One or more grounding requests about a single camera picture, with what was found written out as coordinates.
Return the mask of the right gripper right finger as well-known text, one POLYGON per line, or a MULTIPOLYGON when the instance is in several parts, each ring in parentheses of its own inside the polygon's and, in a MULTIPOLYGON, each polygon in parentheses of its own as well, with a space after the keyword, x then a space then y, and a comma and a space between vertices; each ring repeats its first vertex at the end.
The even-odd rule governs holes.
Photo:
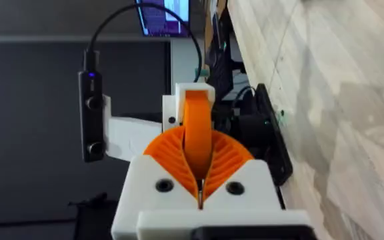
POLYGON ((212 156, 203 185, 204 210, 280 210, 268 164, 234 138, 212 132, 212 156))

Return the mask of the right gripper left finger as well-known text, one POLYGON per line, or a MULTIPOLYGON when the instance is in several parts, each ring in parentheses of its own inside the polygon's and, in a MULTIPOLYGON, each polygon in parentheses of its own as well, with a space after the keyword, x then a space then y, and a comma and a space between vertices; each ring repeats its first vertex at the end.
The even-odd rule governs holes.
POLYGON ((130 162, 111 226, 113 239, 190 239, 198 184, 183 150, 185 130, 158 135, 130 162))

